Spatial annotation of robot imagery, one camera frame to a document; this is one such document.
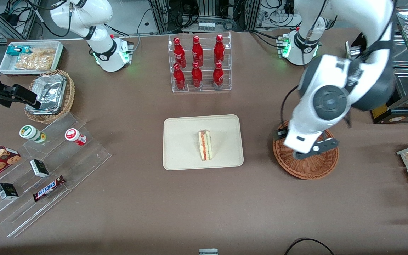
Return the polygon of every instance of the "tray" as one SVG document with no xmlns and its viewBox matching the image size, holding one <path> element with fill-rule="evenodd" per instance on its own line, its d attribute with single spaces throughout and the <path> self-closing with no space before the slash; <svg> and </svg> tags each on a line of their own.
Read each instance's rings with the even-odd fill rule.
<svg viewBox="0 0 408 255">
<path fill-rule="evenodd" d="M 214 158 L 202 161 L 198 132 L 212 135 Z M 243 164 L 242 136 L 237 115 L 169 118 L 163 123 L 163 167 L 166 170 L 231 168 Z"/>
</svg>

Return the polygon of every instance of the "wicker basket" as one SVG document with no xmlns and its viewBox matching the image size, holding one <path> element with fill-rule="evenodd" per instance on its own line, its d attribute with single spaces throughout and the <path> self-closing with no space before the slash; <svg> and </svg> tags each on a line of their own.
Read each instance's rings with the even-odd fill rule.
<svg viewBox="0 0 408 255">
<path fill-rule="evenodd" d="M 333 138 L 333 134 L 330 131 L 326 130 L 325 133 L 327 138 Z M 306 180 L 320 179 L 333 171 L 338 163 L 338 147 L 323 152 L 320 155 L 313 155 L 309 158 L 298 160 L 293 156 L 293 149 L 285 146 L 283 142 L 284 139 L 273 141 L 273 153 L 278 163 L 295 177 Z"/>
<path fill-rule="evenodd" d="M 65 76 L 67 79 L 66 90 L 64 93 L 64 100 L 62 103 L 62 110 L 57 115 L 33 115 L 33 114 L 28 113 L 26 110 L 24 110 L 24 113 L 26 114 L 26 116 L 28 116 L 28 118 L 32 121 L 50 124 L 53 121 L 55 121 L 57 118 L 62 116 L 63 114 L 68 113 L 70 111 L 70 108 L 72 108 L 73 97 L 75 96 L 75 85 L 73 84 L 72 79 L 70 79 L 70 76 L 66 72 L 61 71 L 61 70 L 51 71 L 45 74 L 41 74 L 41 76 L 54 75 L 54 74 L 61 74 Z M 33 85 L 34 85 L 34 81 L 31 82 L 29 89 L 32 89 Z"/>
</svg>

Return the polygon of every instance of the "red label bottle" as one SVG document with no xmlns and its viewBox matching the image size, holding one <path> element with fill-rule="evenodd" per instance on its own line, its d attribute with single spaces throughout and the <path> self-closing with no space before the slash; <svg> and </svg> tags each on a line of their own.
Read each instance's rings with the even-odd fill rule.
<svg viewBox="0 0 408 255">
<path fill-rule="evenodd" d="M 180 65 L 181 68 L 185 68 L 187 66 L 187 61 L 185 60 L 185 51 L 183 50 L 182 45 L 180 45 L 180 39 L 175 37 L 173 39 L 174 42 L 174 58 L 176 62 Z"/>
<path fill-rule="evenodd" d="M 199 69 L 199 64 L 197 61 L 193 62 L 193 70 L 191 70 L 191 76 L 193 77 L 193 86 L 199 89 L 203 81 L 203 73 L 201 69 Z"/>
<path fill-rule="evenodd" d="M 225 45 L 223 45 L 223 36 L 217 35 L 217 43 L 214 48 L 214 63 L 217 64 L 219 61 L 223 63 L 225 59 Z"/>
<path fill-rule="evenodd" d="M 204 55 L 203 47 L 199 43 L 199 36 L 193 36 L 193 48 L 191 49 L 193 53 L 193 61 L 198 62 L 198 65 L 201 67 L 204 65 Z"/>
<path fill-rule="evenodd" d="M 184 90 L 185 89 L 185 76 L 183 75 L 182 70 L 180 70 L 180 66 L 178 63 L 174 63 L 173 65 L 174 68 L 174 82 L 176 83 L 176 87 L 178 90 Z"/>
<path fill-rule="evenodd" d="M 215 65 L 215 70 L 214 70 L 214 88 L 215 89 L 221 89 L 223 86 L 223 75 L 225 73 L 221 69 L 221 62 L 218 62 Z"/>
</svg>

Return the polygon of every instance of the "snickers bar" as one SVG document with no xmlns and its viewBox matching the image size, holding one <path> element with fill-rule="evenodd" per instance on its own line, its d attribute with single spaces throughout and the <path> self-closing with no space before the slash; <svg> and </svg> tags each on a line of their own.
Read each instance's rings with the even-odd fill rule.
<svg viewBox="0 0 408 255">
<path fill-rule="evenodd" d="M 39 201 L 40 198 L 48 195 L 50 192 L 52 192 L 54 189 L 56 189 L 63 183 L 65 183 L 65 179 L 62 176 L 56 178 L 52 183 L 48 184 L 47 187 L 44 187 L 39 192 L 33 195 L 34 201 L 36 202 Z"/>
</svg>

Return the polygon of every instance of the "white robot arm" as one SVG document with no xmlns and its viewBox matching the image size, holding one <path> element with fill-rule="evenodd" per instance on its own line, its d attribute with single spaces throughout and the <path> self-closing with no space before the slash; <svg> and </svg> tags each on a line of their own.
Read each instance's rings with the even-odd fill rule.
<svg viewBox="0 0 408 255">
<path fill-rule="evenodd" d="M 323 6 L 322 11 L 309 8 L 319 6 L 317 2 Z M 289 34 L 287 59 L 294 64 L 310 62 L 298 86 L 301 100 L 293 111 L 284 141 L 286 146 L 299 152 L 296 158 L 306 158 L 335 147 L 335 139 L 329 139 L 327 144 L 316 140 L 325 129 L 341 121 L 350 106 L 364 111 L 376 108 L 394 91 L 390 60 L 392 0 L 319 0 L 312 3 L 296 0 L 302 26 L 298 32 Z M 324 31 L 324 21 L 319 16 L 334 18 L 336 15 L 364 34 L 367 49 L 355 60 L 332 55 L 311 60 Z"/>
<path fill-rule="evenodd" d="M 115 72 L 131 63 L 133 45 L 112 38 L 102 25 L 113 16 L 107 0 L 68 0 L 59 8 L 50 10 L 50 14 L 59 27 L 70 29 L 87 41 L 103 70 Z"/>
</svg>

